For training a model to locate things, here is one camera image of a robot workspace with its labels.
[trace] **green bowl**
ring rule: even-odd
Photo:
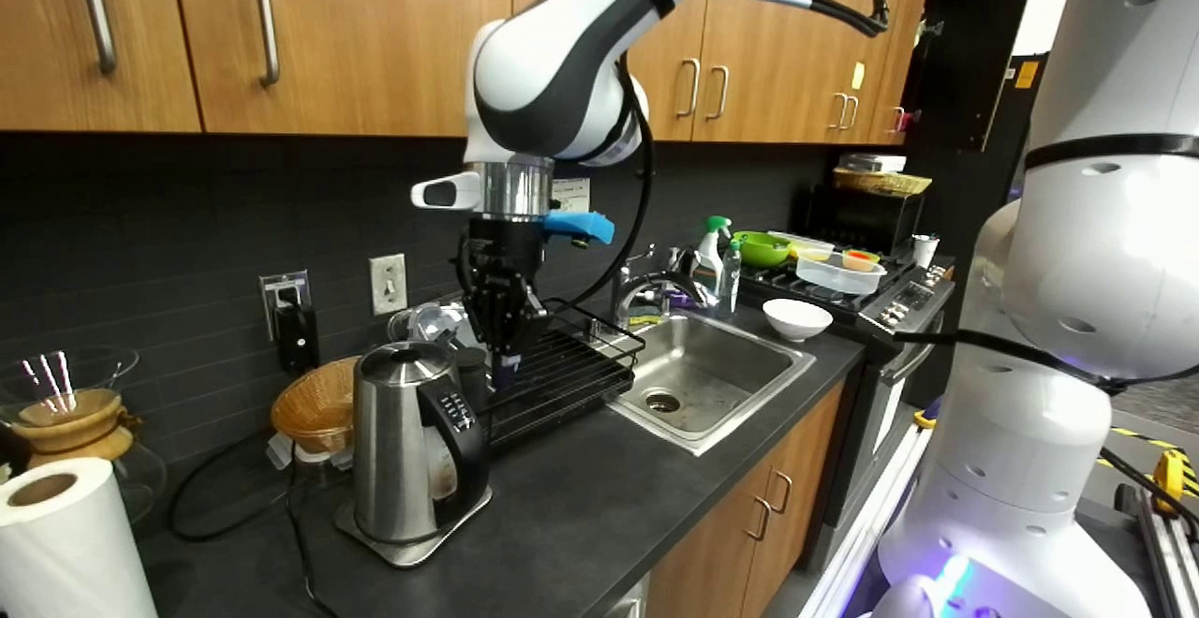
[[[741,259],[751,266],[778,266],[787,262],[788,242],[765,232],[734,232],[741,241]]]

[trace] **cabinet handle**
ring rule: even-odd
[[[793,482],[791,478],[788,476],[785,473],[782,473],[779,470],[773,470],[773,473],[775,475],[783,478],[783,482],[784,485],[787,485],[787,491],[783,492],[783,505],[781,505],[779,508],[775,508],[772,504],[769,503],[766,505],[770,505],[770,509],[773,510],[775,512],[783,515],[784,512],[787,512],[787,506],[791,503],[791,487],[795,486],[795,482]]]
[[[891,131],[887,131],[887,133],[899,133],[899,125],[903,122],[903,115],[908,112],[903,109],[903,106],[896,106],[893,107],[893,110],[896,112],[896,121],[891,125]]]
[[[771,508],[770,502],[767,502],[761,497],[753,497],[753,499],[758,502],[759,505],[761,505],[761,521],[758,523],[758,530],[757,532],[751,532],[749,529],[741,529],[741,530],[748,534],[751,539],[755,541],[761,541],[763,539],[766,538],[766,523],[770,522],[770,511],[773,509]]]
[[[100,72],[109,74],[116,70],[116,48],[113,47],[104,0],[88,0],[88,13],[91,16],[91,32],[96,37],[96,50],[100,54]]]
[[[691,65],[694,68],[691,73],[691,107],[676,110],[675,116],[691,116],[695,114],[695,102],[699,100],[699,59],[683,59],[682,65]]]
[[[845,121],[845,106],[849,104],[849,96],[837,91],[832,97],[840,98],[840,115],[837,118],[837,121],[829,125],[829,128],[844,128],[840,124]]]
[[[721,109],[715,113],[704,115],[707,119],[719,119],[724,115],[724,106],[729,102],[729,68],[728,66],[717,65],[712,66],[712,72],[719,72],[724,76],[724,82],[721,84]]]
[[[838,128],[840,128],[842,131],[849,131],[850,128],[854,127],[854,124],[857,122],[857,103],[858,103],[857,96],[845,96],[845,100],[854,101],[854,114],[849,118],[849,124],[846,124],[845,126],[838,126]]]
[[[258,80],[270,86],[279,80],[279,47],[275,42],[275,11],[271,0],[258,0],[258,18],[263,24],[263,48],[266,50],[266,74]]]

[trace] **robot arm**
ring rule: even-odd
[[[598,214],[552,212],[554,161],[608,166],[641,144],[645,95],[616,61],[679,1],[537,0],[476,35],[464,170],[416,185],[412,203],[476,212],[458,276],[493,355],[522,353],[550,319],[534,283],[549,235],[610,242]]]

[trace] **kettle base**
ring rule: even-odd
[[[348,536],[355,538],[370,550],[375,551],[375,553],[379,557],[384,558],[384,560],[387,562],[387,564],[391,564],[392,566],[399,569],[410,569],[412,566],[422,564],[426,559],[428,559],[429,556],[432,556],[439,547],[441,547],[441,544],[445,542],[445,540],[448,539],[451,534],[457,532],[458,528],[462,527],[464,522],[474,517],[476,512],[483,510],[483,506],[487,505],[488,503],[492,503],[492,486],[487,487],[487,490],[483,492],[482,498],[478,499],[478,503],[476,503],[474,508],[468,510],[466,515],[462,516],[462,520],[454,522],[453,527],[450,527],[448,529],[446,529],[441,534],[438,534],[436,536],[433,536],[432,539],[427,539],[416,544],[388,544],[384,541],[376,541],[370,536],[363,534],[362,529],[360,529],[359,524],[354,521],[353,500],[343,503],[342,506],[337,509],[337,514],[333,516],[333,523],[337,524],[338,529],[342,529],[342,532],[348,534]]]

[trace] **soap bottle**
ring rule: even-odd
[[[728,251],[724,251],[724,259],[721,260],[724,270],[721,274],[719,314],[731,316],[737,311],[737,286],[741,284],[741,241],[734,239],[729,241]]]
[[[709,216],[705,221],[707,233],[699,240],[699,246],[695,250],[699,260],[695,264],[695,271],[692,276],[695,281],[706,286],[713,295],[721,294],[721,276],[724,272],[724,263],[721,262],[721,254],[716,251],[716,246],[719,242],[721,233],[730,239],[733,238],[729,234],[729,226],[731,224],[733,221],[723,215]]]

